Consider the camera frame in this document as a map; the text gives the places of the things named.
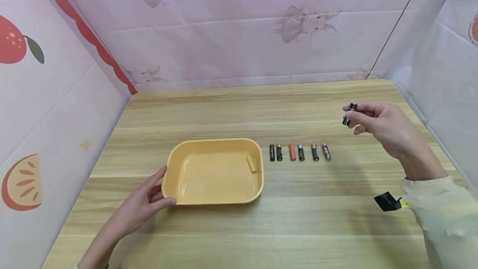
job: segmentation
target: yellow plastic tray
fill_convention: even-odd
[[[251,139],[185,141],[172,150],[167,164],[161,190],[177,204],[249,203],[264,187],[262,151]]]

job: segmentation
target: fruit illustration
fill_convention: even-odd
[[[478,14],[475,15],[468,29],[468,36],[473,44],[478,45]]]
[[[0,15],[0,63],[14,64],[21,61],[25,57],[27,46],[33,56],[44,64],[45,57],[37,42],[24,36],[13,23]]]
[[[7,171],[1,184],[1,197],[13,210],[31,210],[41,204],[38,154],[20,159]]]

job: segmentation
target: left hand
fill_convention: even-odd
[[[176,199],[163,197],[161,184],[156,185],[166,169],[167,166],[164,165],[156,174],[133,190],[108,220],[105,228],[113,232],[119,238],[118,240],[136,231],[156,212],[176,204]]]

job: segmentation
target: star print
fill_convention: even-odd
[[[88,148],[91,146],[91,143],[88,142],[88,139],[85,139],[85,141],[80,144],[80,147],[82,147],[84,150],[88,150]]]

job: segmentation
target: tray rim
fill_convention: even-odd
[[[234,141],[234,140],[247,140],[247,141],[250,141],[252,142],[256,147],[257,149],[259,150],[259,156],[260,156],[260,159],[261,159],[261,187],[259,188],[259,191],[255,194],[254,197],[252,197],[251,199],[248,199],[248,200],[245,200],[245,201],[240,201],[240,202],[231,202],[231,203],[215,203],[215,202],[208,202],[208,203],[188,203],[188,202],[178,202],[176,201],[176,204],[177,205],[210,205],[210,204],[238,204],[238,203],[250,203],[254,200],[256,200],[260,194],[262,193],[262,189],[264,188],[264,159],[263,159],[263,156],[262,156],[262,150],[261,150],[261,146],[259,146],[259,144],[255,141],[255,140],[252,140],[252,139],[248,139],[246,137],[238,137],[238,138],[227,138],[227,139],[195,139],[195,140],[186,140],[186,141],[183,141],[179,144],[177,144],[173,150],[171,150],[171,153],[169,153],[169,157],[168,157],[168,161],[166,163],[166,165],[168,166],[169,168],[169,162],[171,161],[171,156],[173,155],[174,151],[182,146],[183,144],[185,143],[189,143],[189,142],[210,142],[210,141],[224,141],[224,140],[227,140],[227,141]],[[166,171],[166,174],[164,174],[164,177],[163,177],[163,182],[161,183],[161,192],[163,193],[163,196],[164,197],[170,197],[170,196],[167,196],[167,194],[164,192],[164,184],[166,184],[166,181],[167,181],[167,175],[168,175],[168,171]]]

